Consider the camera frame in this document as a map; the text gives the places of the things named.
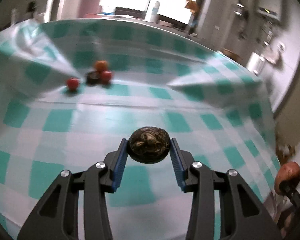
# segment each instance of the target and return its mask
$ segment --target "water heater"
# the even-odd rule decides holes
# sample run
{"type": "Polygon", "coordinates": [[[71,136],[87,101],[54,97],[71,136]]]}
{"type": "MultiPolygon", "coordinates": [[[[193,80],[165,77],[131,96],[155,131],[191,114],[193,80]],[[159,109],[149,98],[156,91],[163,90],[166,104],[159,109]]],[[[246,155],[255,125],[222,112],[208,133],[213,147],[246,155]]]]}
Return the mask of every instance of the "water heater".
{"type": "Polygon", "coordinates": [[[282,0],[258,0],[257,12],[273,22],[280,22],[282,15],[282,0]]]}

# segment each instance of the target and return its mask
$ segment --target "white and green checkered cloth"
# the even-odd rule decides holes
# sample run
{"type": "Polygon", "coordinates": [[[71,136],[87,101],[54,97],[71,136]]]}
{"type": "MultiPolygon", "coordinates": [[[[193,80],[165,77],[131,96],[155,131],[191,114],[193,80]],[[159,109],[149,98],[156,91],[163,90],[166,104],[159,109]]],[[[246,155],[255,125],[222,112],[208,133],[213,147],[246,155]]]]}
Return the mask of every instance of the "white and green checkered cloth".
{"type": "MultiPolygon", "coordinates": [[[[1,32],[2,225],[16,238],[58,173],[86,170],[143,126],[165,129],[213,170],[237,169],[262,201],[274,185],[279,163],[266,88],[222,54],[122,20],[29,20],[1,32]],[[96,60],[109,61],[110,87],[84,84],[96,60]],[[76,94],[65,87],[73,76],[82,79],[76,94]]],[[[128,158],[121,187],[107,195],[114,239],[184,239],[191,202],[169,157],[128,158]]],[[[80,239],[82,214],[80,197],[80,239]]]]}

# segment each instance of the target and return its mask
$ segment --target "white bottle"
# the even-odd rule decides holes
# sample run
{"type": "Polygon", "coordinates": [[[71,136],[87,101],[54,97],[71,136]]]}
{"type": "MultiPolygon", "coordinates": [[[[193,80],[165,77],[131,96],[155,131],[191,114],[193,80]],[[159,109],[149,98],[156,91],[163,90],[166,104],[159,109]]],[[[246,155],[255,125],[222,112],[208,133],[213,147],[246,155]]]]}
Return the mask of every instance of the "white bottle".
{"type": "Polygon", "coordinates": [[[159,18],[158,15],[159,7],[160,7],[159,0],[151,0],[146,13],[145,21],[156,23],[159,18]]]}

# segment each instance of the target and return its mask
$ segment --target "screw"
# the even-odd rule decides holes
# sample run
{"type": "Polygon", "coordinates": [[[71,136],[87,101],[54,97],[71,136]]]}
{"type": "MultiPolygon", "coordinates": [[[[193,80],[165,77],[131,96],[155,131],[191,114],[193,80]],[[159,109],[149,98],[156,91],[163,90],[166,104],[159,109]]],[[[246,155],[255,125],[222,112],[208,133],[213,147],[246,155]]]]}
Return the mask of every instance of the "screw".
{"type": "Polygon", "coordinates": [[[69,174],[70,174],[70,171],[68,171],[68,170],[61,171],[61,173],[60,173],[60,175],[62,177],[67,177],[67,176],[69,176],[69,174]]]}
{"type": "Polygon", "coordinates": [[[201,167],[202,167],[202,163],[201,163],[201,162],[193,162],[193,163],[192,163],[192,166],[193,166],[194,168],[201,168],[201,167]]]}
{"type": "Polygon", "coordinates": [[[233,177],[238,175],[238,172],[236,170],[229,170],[228,173],[230,176],[233,176],[233,177]]]}
{"type": "Polygon", "coordinates": [[[98,162],[98,163],[96,164],[96,167],[97,167],[98,169],[103,169],[105,166],[106,166],[106,164],[105,164],[104,162],[98,162]]]}

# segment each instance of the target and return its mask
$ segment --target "red fruit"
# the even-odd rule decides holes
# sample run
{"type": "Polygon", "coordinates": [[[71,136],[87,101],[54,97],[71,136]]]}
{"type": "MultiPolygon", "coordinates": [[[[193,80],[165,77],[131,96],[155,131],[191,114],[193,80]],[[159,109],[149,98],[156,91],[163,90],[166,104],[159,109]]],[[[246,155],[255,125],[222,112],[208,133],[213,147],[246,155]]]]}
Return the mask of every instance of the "red fruit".
{"type": "Polygon", "coordinates": [[[69,78],[67,80],[67,86],[69,88],[70,91],[76,91],[77,88],[79,87],[79,79],[77,78],[69,78]]]}
{"type": "Polygon", "coordinates": [[[103,71],[100,73],[100,78],[103,83],[109,83],[109,81],[112,79],[112,72],[103,71]]]}
{"type": "Polygon", "coordinates": [[[106,60],[98,60],[94,65],[96,71],[103,72],[108,70],[108,62],[106,60]]]}

